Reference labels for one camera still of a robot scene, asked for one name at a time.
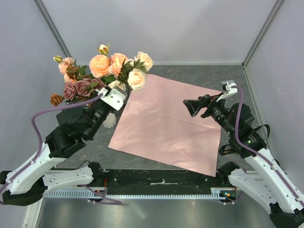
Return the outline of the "mauve rose flower stem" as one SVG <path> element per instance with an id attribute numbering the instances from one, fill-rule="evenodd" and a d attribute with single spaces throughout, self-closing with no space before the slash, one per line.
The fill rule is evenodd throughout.
<path id="1" fill-rule="evenodd" d="M 75 82 L 65 82 L 63 96 L 67 101 L 73 101 L 76 97 L 89 97 L 96 89 L 105 87 L 101 79 L 84 78 Z"/>

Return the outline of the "rust brown rose stem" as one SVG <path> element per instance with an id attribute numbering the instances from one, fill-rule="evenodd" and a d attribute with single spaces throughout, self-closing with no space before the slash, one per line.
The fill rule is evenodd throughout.
<path id="1" fill-rule="evenodd" d="M 50 103 L 53 106 L 58 106 L 63 101 L 65 102 L 76 102 L 80 99 L 80 95 L 75 87 L 75 83 L 78 81 L 78 74 L 71 74 L 69 72 L 64 73 L 64 90 L 62 95 L 53 93 L 50 96 Z"/>

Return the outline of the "peach peony flower stem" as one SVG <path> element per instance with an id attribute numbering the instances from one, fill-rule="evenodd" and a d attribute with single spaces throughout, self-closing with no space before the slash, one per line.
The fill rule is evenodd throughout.
<path id="1" fill-rule="evenodd" d="M 58 69 L 64 76 L 65 82 L 76 82 L 82 80 L 86 76 L 86 65 L 80 66 L 76 64 L 76 59 L 72 57 L 62 58 L 54 56 L 53 60 L 58 63 Z"/>

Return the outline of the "purple pink wrapping paper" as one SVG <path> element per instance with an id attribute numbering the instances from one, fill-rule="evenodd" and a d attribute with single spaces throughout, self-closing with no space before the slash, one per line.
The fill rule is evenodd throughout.
<path id="1" fill-rule="evenodd" d="M 144 88 L 131 92 L 109 147 L 214 176 L 221 128 L 210 117 L 191 117 L 183 101 L 217 93 L 148 75 Z"/>

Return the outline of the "pink peony bud stem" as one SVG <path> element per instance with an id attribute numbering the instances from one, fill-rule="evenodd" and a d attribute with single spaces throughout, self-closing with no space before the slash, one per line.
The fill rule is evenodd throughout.
<path id="1" fill-rule="evenodd" d="M 99 46 L 98 52 L 99 54 L 94 56 L 89 63 L 91 74 L 95 78 L 113 75 L 117 79 L 129 58 L 121 53 L 114 53 L 109 56 L 109 46 L 104 44 Z"/>

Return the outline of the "white small rose stem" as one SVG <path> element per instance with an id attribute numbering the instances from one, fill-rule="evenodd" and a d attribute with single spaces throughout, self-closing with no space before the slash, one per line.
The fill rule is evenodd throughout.
<path id="1" fill-rule="evenodd" d="M 153 67 L 152 58 L 144 52 L 138 52 L 133 59 L 115 53 L 111 55 L 109 73 L 114 77 L 108 86 L 118 87 L 124 92 L 127 89 L 140 90 L 146 84 L 146 75 Z"/>

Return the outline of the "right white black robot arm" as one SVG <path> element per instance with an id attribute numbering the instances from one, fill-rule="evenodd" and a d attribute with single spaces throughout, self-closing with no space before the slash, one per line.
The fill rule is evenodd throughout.
<path id="1" fill-rule="evenodd" d="M 236 103 L 226 108 L 225 100 L 221 100 L 219 95 L 184 100 L 183 104 L 191 117 L 205 109 L 201 118 L 211 117 L 225 130 L 229 135 L 230 151 L 250 164 L 265 184 L 249 177 L 233 162 L 219 168 L 218 183 L 223 187 L 233 185 L 250 196 L 265 209 L 277 228 L 298 228 L 303 225 L 304 195 L 272 156 L 258 128 L 252 128 L 254 117 L 249 106 Z"/>

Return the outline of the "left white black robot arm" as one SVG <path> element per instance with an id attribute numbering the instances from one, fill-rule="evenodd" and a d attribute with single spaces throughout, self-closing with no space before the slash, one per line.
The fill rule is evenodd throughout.
<path id="1" fill-rule="evenodd" d="M 113 110 L 110 105 L 98 100 L 89 108 L 69 105 L 57 114 L 59 126 L 46 137 L 41 150 L 16 170 L 0 173 L 1 204 L 28 206 L 56 190 L 84 185 L 101 186 L 105 175 L 97 162 L 61 173 L 48 174 L 48 171 L 83 149 L 86 141 L 93 140 Z"/>

